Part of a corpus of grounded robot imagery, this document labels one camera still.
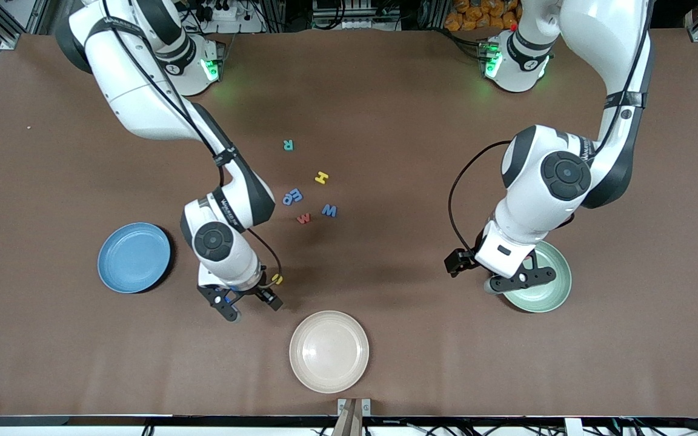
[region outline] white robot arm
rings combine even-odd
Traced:
[[[138,0],[139,4],[161,0]],[[185,206],[181,228],[199,258],[199,290],[227,320],[238,319],[236,300],[254,294],[274,310],[282,301],[269,290],[265,267],[241,232],[274,211],[271,190],[205,108],[174,90],[155,57],[163,47],[141,13],[128,2],[98,0],[69,17],[61,48],[75,64],[87,62],[109,107],[125,129],[147,139],[202,141],[218,168],[233,180]]]
[[[544,126],[528,127],[513,138],[501,168],[507,195],[476,246],[447,257],[452,276],[482,265],[504,278],[487,281],[488,292],[543,284],[517,277],[535,245],[579,206],[604,206],[626,191],[651,75],[649,13],[648,0],[563,0],[560,6],[527,0],[516,32],[490,39],[487,53],[493,57],[484,65],[485,75],[501,88],[531,88],[561,33],[603,78],[607,98],[596,141]]]
[[[218,44],[203,36],[188,35],[182,28],[177,9],[170,0],[135,0],[132,2],[109,2],[108,8],[130,9],[128,14],[144,32],[147,42],[153,49],[158,64],[167,72],[177,92],[182,96],[194,96],[219,79],[221,58]],[[103,15],[102,3],[98,0],[86,0],[84,12],[73,14],[74,18],[65,19],[56,27],[56,39],[61,49],[72,63],[87,73],[91,72],[83,45],[94,17]]]

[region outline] black joint cap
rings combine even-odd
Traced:
[[[213,221],[206,223],[193,238],[196,253],[203,259],[220,262],[230,255],[233,246],[233,232],[223,223]]]
[[[591,186],[591,171],[579,156],[567,151],[549,154],[540,166],[540,175],[548,191],[557,199],[571,201]]]

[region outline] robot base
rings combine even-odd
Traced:
[[[211,83],[219,82],[222,77],[222,59],[225,58],[225,44],[217,44],[200,35],[189,35],[189,37],[196,43],[196,57],[185,67],[182,74],[169,74],[171,83],[181,96],[194,96],[203,92]],[[213,66],[216,71],[209,71],[204,61],[216,61]]]
[[[488,64],[491,61],[482,62],[482,72],[485,77],[506,91],[524,92],[535,86],[535,83],[543,77],[548,58],[540,63],[535,62],[535,66],[531,70],[523,71],[508,54],[508,39],[512,34],[513,32],[510,30],[504,30],[499,35],[488,39],[490,44],[496,44],[499,47],[500,58],[494,61],[493,71],[488,69]]]

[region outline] blue plate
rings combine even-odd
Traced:
[[[115,292],[148,289],[166,273],[171,244],[158,226],[132,223],[111,234],[99,252],[99,277]]]

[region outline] white plate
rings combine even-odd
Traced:
[[[368,366],[368,336],[354,318],[325,310],[311,315],[290,340],[290,364],[308,389],[335,394],[349,389]]]

